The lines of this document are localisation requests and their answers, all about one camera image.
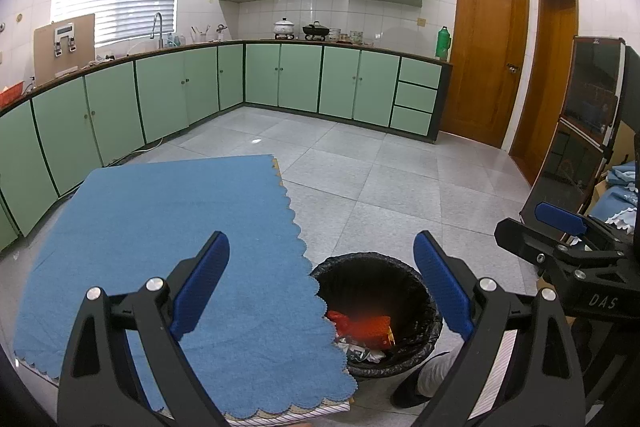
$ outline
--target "gray floor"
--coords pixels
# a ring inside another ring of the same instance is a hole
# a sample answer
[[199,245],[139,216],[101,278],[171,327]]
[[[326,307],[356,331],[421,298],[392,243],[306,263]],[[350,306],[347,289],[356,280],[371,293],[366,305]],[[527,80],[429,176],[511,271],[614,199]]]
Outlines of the gray floor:
[[[478,277],[490,275],[509,291],[535,293],[532,267],[498,248],[492,235],[501,219],[518,219],[529,185],[505,152],[484,144],[440,133],[432,145],[243,107],[130,161],[252,154],[277,158],[307,244],[306,256],[314,265],[331,255],[378,251],[414,266],[413,239],[427,229]],[[0,259],[0,343],[7,350],[24,282],[64,204],[57,204],[29,237]],[[460,342],[445,328],[434,354]],[[388,402],[401,379],[361,383],[350,412],[316,419],[313,425],[411,425],[421,408],[398,411]],[[50,384],[30,378],[29,386],[48,409],[53,407]]]

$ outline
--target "metal screw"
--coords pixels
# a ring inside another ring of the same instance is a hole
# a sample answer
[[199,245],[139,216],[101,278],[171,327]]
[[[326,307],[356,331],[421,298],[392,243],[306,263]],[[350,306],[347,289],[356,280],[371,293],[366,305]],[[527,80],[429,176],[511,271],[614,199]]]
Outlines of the metal screw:
[[90,301],[95,301],[100,296],[100,288],[98,286],[94,286],[93,288],[89,288],[86,293],[86,298]]
[[489,279],[489,277],[485,277],[480,280],[480,287],[486,292],[494,291],[498,285],[495,283],[493,279]]
[[145,284],[146,289],[150,292],[157,292],[163,285],[164,281],[159,277],[151,277]]
[[555,301],[556,300],[556,292],[554,292],[551,288],[542,288],[542,298],[545,301]]

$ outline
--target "brown door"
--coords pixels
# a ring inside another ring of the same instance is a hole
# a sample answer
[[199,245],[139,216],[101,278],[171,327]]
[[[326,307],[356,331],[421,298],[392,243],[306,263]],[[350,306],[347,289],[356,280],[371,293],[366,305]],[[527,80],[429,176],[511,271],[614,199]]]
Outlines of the brown door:
[[576,0],[540,0],[536,50],[527,98],[511,156],[533,184],[545,160],[571,68],[574,35],[578,32]]
[[458,0],[444,131],[502,145],[520,82],[528,23],[529,0]]

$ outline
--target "trash can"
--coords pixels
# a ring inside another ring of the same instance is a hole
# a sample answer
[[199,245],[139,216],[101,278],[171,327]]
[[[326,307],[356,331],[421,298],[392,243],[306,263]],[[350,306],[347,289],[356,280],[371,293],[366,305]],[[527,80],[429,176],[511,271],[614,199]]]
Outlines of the trash can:
[[440,336],[442,316],[420,274],[377,252],[329,257],[311,272],[327,309],[349,317],[388,315],[395,346],[378,363],[348,361],[354,377],[404,373],[424,361]]

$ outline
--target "thermos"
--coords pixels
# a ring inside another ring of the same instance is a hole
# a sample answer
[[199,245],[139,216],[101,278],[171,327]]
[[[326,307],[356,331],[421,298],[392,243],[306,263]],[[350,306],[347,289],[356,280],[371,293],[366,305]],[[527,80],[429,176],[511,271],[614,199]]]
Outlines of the thermos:
[[451,47],[451,36],[446,26],[438,32],[438,41],[436,42],[436,57],[440,60],[447,60],[449,48]]

